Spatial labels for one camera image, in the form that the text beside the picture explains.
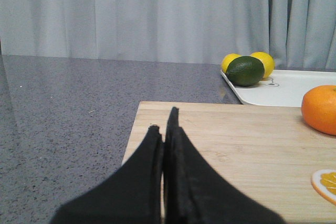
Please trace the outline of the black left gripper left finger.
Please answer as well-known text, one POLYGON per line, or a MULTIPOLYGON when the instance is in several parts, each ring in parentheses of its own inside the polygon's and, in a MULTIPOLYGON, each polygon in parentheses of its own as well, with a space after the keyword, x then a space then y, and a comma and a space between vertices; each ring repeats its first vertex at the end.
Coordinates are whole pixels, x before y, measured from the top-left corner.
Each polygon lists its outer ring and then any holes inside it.
POLYGON ((112 176, 62 205, 51 223, 160 223, 163 152, 159 127, 152 125, 112 176))

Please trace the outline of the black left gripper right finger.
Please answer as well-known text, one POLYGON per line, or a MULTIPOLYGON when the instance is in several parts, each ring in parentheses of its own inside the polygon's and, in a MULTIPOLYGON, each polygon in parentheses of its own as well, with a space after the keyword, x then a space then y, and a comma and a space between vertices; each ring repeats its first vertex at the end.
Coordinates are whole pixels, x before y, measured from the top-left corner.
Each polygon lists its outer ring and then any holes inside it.
POLYGON ((163 161, 165 223, 285 223, 219 175, 178 120, 178 108, 173 107, 163 161))

